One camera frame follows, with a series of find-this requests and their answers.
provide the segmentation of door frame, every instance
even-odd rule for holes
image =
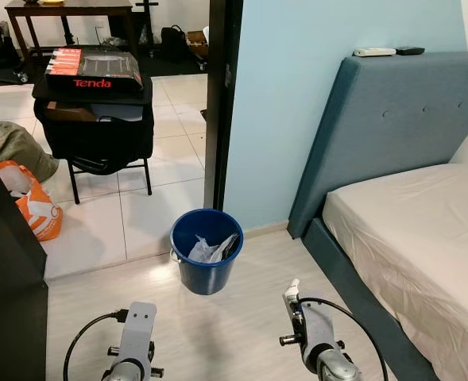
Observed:
[[[207,76],[205,208],[223,209],[243,0],[211,0]]]

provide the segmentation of bed frame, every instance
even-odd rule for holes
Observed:
[[[303,237],[400,381],[437,377],[330,235],[323,204],[351,183],[447,163],[467,134],[468,52],[345,58],[290,214],[288,231]]]

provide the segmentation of white remote control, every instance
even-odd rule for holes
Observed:
[[[358,48],[354,50],[357,57],[374,57],[374,56],[394,56],[396,49],[393,48]]]

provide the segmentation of orange plastic bag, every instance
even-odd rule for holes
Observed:
[[[9,192],[24,194],[16,201],[18,209],[39,241],[59,235],[63,211],[56,205],[33,174],[12,160],[0,163],[0,178]]]

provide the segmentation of black cable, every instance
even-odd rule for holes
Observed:
[[[80,330],[80,332],[78,332],[78,335],[76,335],[76,337],[73,339],[72,343],[69,345],[68,352],[66,353],[66,358],[64,359],[64,368],[63,368],[63,371],[62,371],[62,376],[63,376],[64,381],[68,381],[69,359],[72,356],[73,348],[75,347],[76,342],[78,341],[78,339],[80,339],[80,337],[83,335],[83,333],[85,333],[85,331],[87,331],[90,327],[92,327],[98,321],[105,320],[107,318],[117,318],[118,319],[118,314],[119,314],[119,312],[111,312],[109,314],[101,315],[101,316],[97,317],[96,319],[94,319],[93,321],[89,321],[89,323],[87,323],[87,325],[85,325]]]
[[[387,367],[385,366],[385,361],[384,357],[382,356],[382,352],[380,348],[378,348],[377,343],[375,342],[375,339],[373,336],[371,336],[371,333],[369,333],[368,329],[349,311],[345,310],[343,307],[338,306],[337,304],[333,302],[329,302],[326,299],[321,299],[321,298],[302,298],[299,299],[299,304],[305,303],[305,302],[317,302],[318,304],[326,304],[330,307],[335,308],[338,311],[343,312],[346,316],[348,316],[350,319],[358,323],[358,325],[362,328],[362,330],[366,333],[368,336],[369,340],[371,341],[371,344],[373,344],[373,347],[375,348],[375,351],[377,351],[378,359],[380,360],[380,365],[382,366],[382,374],[384,375],[384,381],[389,381],[389,377],[387,375]]]

